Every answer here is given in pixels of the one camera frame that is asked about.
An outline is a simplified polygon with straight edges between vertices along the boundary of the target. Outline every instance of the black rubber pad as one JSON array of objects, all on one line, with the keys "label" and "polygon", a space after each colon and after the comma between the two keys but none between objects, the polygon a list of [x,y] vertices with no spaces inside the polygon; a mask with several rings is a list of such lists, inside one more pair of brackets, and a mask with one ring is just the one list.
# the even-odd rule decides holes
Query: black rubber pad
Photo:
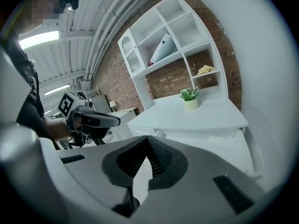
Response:
[{"label": "black rubber pad", "polygon": [[133,178],[146,157],[153,174],[153,179],[149,180],[149,190],[172,187],[188,169],[188,160],[183,153],[151,136],[140,136],[107,154],[102,169],[113,185],[131,189]]},{"label": "black rubber pad", "polygon": [[213,180],[237,214],[254,204],[227,176],[218,176]]},{"label": "black rubber pad", "polygon": [[76,155],[76,156],[72,156],[72,157],[67,157],[67,158],[62,158],[61,161],[66,164],[69,162],[75,162],[81,159],[84,159],[85,157],[83,155]]}]

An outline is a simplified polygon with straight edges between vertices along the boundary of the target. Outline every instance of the white wall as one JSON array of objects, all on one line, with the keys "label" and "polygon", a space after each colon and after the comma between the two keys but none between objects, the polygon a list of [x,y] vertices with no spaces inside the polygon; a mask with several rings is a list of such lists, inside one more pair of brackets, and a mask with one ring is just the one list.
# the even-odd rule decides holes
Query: white wall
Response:
[{"label": "white wall", "polygon": [[239,63],[246,138],[261,155],[261,185],[281,184],[298,153],[299,69],[295,43],[269,0],[202,0],[228,35]]}]

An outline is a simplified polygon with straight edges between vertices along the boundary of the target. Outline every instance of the brick wall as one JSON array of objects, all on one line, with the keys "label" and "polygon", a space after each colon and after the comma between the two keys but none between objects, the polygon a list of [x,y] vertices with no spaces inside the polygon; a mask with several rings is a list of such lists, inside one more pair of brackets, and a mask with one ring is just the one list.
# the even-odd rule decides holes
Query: brick wall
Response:
[{"label": "brick wall", "polygon": [[[94,75],[93,88],[98,88],[106,95],[108,101],[115,100],[119,109],[137,107],[142,112],[143,106],[138,97],[134,83],[130,78],[117,41],[146,11],[162,0],[148,0],[121,27]],[[242,85],[238,62],[234,49],[225,35],[219,21],[201,0],[185,0],[202,19],[211,33],[222,58],[227,76],[230,100],[241,110]],[[188,58],[194,75],[204,64],[213,66],[207,51],[197,53]],[[170,63],[146,76],[147,87],[152,98],[161,98],[179,93],[183,88],[192,87],[187,68],[183,59]],[[217,85],[215,75],[207,75],[195,80],[199,88]]]}]

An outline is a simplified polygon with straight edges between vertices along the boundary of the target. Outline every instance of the white furniture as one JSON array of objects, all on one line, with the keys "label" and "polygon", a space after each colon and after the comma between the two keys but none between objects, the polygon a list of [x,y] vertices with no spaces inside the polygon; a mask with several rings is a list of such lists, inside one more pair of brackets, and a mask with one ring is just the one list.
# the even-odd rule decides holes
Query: white furniture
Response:
[{"label": "white furniture", "polygon": [[[148,66],[165,34],[173,38],[175,49],[169,56]],[[128,28],[118,44],[145,110],[154,104],[144,81],[145,76],[183,58],[192,86],[195,88],[195,79],[211,73],[194,76],[187,58],[204,50],[208,50],[210,54],[216,69],[213,73],[216,74],[218,83],[217,86],[208,88],[206,92],[228,98],[226,76],[218,49],[205,24],[184,0],[161,1]]]},{"label": "white furniture", "polygon": [[133,137],[133,134],[127,123],[136,117],[134,109],[135,108],[129,108],[109,113],[121,119],[121,124],[119,126],[110,128],[116,137],[116,139],[114,139],[115,141],[125,140]]},{"label": "white furniture", "polygon": [[[164,34],[172,36],[172,54],[148,66]],[[163,0],[139,18],[118,41],[125,64],[145,109],[128,122],[134,136],[154,135],[209,150],[244,173],[255,176],[243,136],[248,122],[228,99],[222,60],[205,24],[184,0]],[[208,50],[215,71],[191,73],[188,57]],[[178,95],[152,100],[144,78],[147,74],[183,58],[191,79],[214,73],[217,86],[200,89],[199,108],[184,110]]]}]

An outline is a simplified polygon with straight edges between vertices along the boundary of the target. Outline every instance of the ceiling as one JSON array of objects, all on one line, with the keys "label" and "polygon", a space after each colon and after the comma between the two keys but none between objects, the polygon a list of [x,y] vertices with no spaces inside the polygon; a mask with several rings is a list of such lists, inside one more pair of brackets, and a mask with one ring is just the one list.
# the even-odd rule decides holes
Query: ceiling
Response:
[{"label": "ceiling", "polygon": [[33,35],[59,30],[59,39],[24,51],[39,76],[40,98],[47,116],[57,113],[64,91],[45,92],[70,84],[69,90],[87,91],[105,48],[126,19],[146,0],[79,0],[79,7],[59,19],[44,21]]}]

